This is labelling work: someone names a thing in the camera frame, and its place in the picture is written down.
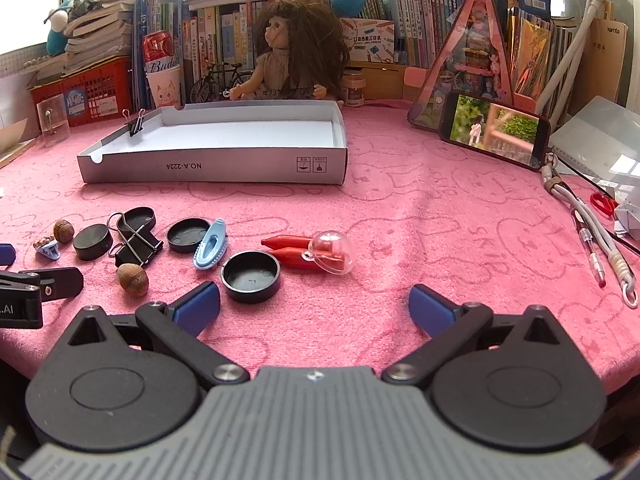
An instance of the doll's face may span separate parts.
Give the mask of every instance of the doll's face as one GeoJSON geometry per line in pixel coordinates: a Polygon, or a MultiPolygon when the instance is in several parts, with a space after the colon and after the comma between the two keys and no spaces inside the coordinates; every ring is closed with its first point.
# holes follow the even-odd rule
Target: doll's face
{"type": "Polygon", "coordinates": [[[264,31],[264,39],[271,48],[288,48],[289,33],[287,32],[287,18],[274,16],[264,31]]]}

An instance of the budweiser can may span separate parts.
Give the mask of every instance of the budweiser can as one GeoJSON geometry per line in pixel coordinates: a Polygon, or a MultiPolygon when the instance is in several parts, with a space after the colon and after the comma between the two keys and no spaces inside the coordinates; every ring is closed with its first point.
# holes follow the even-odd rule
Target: budweiser can
{"type": "Polygon", "coordinates": [[[145,73],[160,72],[174,66],[174,40],[166,30],[147,34],[142,40],[145,73]]]}

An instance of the red plastic basket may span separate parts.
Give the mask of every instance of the red plastic basket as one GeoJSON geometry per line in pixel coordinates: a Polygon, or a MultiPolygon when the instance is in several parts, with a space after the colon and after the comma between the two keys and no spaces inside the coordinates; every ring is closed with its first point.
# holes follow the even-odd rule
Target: red plastic basket
{"type": "Polygon", "coordinates": [[[131,59],[117,57],[105,64],[89,68],[31,89],[33,103],[64,94],[69,126],[97,123],[116,118],[131,110],[131,59]]]}

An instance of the metal bolt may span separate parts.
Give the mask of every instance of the metal bolt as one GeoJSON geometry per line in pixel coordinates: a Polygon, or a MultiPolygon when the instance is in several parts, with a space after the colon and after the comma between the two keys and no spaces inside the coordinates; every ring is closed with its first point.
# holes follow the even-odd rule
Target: metal bolt
{"type": "Polygon", "coordinates": [[[237,381],[243,373],[241,367],[231,363],[216,366],[213,370],[213,376],[219,381],[237,381]]]}
{"type": "Polygon", "coordinates": [[[418,375],[418,370],[415,366],[407,363],[396,363],[391,365],[386,373],[396,381],[408,381],[418,375]]]}
{"type": "Polygon", "coordinates": [[[309,372],[306,375],[306,378],[313,383],[317,383],[318,381],[322,381],[322,379],[324,379],[324,374],[320,370],[314,370],[313,372],[309,372]]]}

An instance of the transparent plastic dome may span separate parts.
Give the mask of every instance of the transparent plastic dome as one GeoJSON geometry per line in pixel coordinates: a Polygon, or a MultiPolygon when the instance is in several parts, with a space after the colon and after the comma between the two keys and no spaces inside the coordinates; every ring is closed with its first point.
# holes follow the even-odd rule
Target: transparent plastic dome
{"type": "Polygon", "coordinates": [[[339,231],[322,231],[309,242],[305,260],[331,274],[347,274],[353,269],[355,250],[349,237],[339,231]]]}

